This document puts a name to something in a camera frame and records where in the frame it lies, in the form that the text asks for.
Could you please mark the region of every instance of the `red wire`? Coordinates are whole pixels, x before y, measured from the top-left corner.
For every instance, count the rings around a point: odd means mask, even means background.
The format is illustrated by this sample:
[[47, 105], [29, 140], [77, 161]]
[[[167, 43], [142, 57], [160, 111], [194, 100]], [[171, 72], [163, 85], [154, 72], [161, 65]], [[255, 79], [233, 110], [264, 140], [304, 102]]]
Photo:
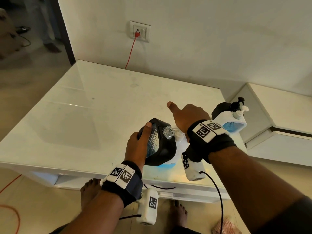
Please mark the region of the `red wire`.
[[[8, 185], [6, 185], [6, 186], [0, 191], [0, 194], [1, 194], [2, 191], [4, 191], [9, 185], [11, 185], [11, 184], [12, 184], [16, 179], [18, 179], [20, 176], [21, 176], [21, 175], [19, 175], [19, 176], [16, 177], [13, 181], [11, 181]], [[13, 210], [13, 211], [15, 212], [16, 216], [18, 217], [18, 228], [16, 229], [15, 234], [18, 234], [19, 227], [20, 227], [20, 225], [21, 225], [21, 217], [20, 217], [18, 211], [17, 211], [14, 207], [9, 206], [9, 205], [5, 205], [5, 204], [0, 204], [0, 207], [1, 207], [1, 208], [11, 209], [11, 210]]]
[[136, 40], [137, 37], [135, 37], [134, 41], [133, 41], [133, 44], [132, 44], [132, 47], [131, 47], [131, 51], [130, 51], [130, 55], [129, 55], [129, 58], [128, 58], [128, 62], [127, 62], [127, 65], [129, 63], [129, 60], [130, 60], [130, 56], [131, 56], [131, 52], [132, 52], [132, 49], [133, 49], [133, 45], [135, 44], [135, 40]]

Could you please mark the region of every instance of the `white wall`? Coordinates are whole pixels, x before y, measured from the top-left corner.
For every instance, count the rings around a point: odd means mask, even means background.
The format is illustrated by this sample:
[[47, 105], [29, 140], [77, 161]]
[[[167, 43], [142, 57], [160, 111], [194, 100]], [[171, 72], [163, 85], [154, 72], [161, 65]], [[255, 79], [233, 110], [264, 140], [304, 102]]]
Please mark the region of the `white wall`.
[[129, 21], [150, 24], [129, 70], [221, 88], [312, 95], [312, 0], [59, 0], [76, 59], [124, 68]]

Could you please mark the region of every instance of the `power outlet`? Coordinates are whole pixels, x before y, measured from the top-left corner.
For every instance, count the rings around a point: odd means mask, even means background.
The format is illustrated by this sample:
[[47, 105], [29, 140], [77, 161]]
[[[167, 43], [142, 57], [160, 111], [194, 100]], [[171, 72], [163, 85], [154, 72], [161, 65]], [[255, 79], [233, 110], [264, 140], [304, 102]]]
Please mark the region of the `power outlet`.
[[149, 42], [149, 34], [150, 34], [151, 26], [130, 21], [130, 31], [131, 31], [131, 37], [135, 38], [135, 33], [140, 33], [140, 36], [137, 38], [137, 40]]

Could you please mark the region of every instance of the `wristband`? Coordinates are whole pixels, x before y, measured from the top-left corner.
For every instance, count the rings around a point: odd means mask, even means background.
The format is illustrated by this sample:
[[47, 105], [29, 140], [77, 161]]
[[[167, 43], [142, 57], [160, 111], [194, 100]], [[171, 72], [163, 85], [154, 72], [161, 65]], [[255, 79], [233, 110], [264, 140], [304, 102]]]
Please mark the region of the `wristband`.
[[106, 177], [102, 190], [117, 194], [126, 207], [141, 197], [142, 187], [139, 167], [132, 161], [123, 161]]
[[213, 120], [199, 120], [188, 129], [190, 138], [189, 158], [200, 162], [202, 158], [208, 163], [209, 153], [217, 152], [230, 146], [236, 146], [229, 133]]

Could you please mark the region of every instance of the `person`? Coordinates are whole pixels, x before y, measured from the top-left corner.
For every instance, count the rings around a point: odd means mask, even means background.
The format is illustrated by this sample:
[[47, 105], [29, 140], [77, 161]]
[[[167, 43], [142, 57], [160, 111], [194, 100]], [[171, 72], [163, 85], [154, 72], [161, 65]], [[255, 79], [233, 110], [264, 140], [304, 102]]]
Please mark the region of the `person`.
[[[193, 129], [198, 122], [209, 120], [209, 114], [191, 104], [181, 110], [173, 102], [168, 102], [167, 106], [173, 113], [177, 127], [187, 135], [190, 146], [193, 146], [189, 129]], [[142, 172], [145, 163], [151, 127], [150, 122], [146, 123], [140, 139], [137, 140], [138, 133], [135, 132], [127, 144], [124, 163], [135, 164], [139, 170], [132, 167], [138, 173]], [[215, 138], [221, 144], [215, 147], [210, 145], [210, 150], [206, 152], [202, 149], [201, 156], [212, 164], [251, 233], [312, 233], [311, 199], [238, 149], [227, 135], [223, 135], [222, 140], [217, 136]], [[108, 191], [105, 183], [100, 189], [97, 183], [90, 180], [82, 188], [81, 213], [53, 234], [114, 232], [122, 210], [128, 204], [127, 199], [113, 189]], [[88, 200], [84, 201], [84, 193], [87, 196], [90, 186], [97, 186], [97, 192], [89, 194]], [[197, 233], [185, 227], [185, 208], [181, 205], [175, 207], [179, 209], [180, 220], [184, 221], [177, 222], [171, 234]]]
[[[31, 23], [33, 24], [35, 31], [39, 35], [41, 41], [43, 42], [43, 45], [47, 48], [49, 52], [52, 53], [60, 53], [62, 52], [55, 44], [52, 42], [52, 39], [49, 35], [48, 31], [48, 25], [45, 21], [45, 18], [43, 16], [40, 1], [39, 0], [24, 0], [26, 10], [29, 14], [29, 18], [31, 20]], [[61, 35], [60, 30], [57, 26], [57, 21], [55, 18], [55, 15], [53, 13], [52, 6], [50, 4], [49, 0], [45, 0], [46, 8], [49, 15], [49, 20], [51, 27], [53, 29], [54, 38], [57, 41], [61, 42]]]

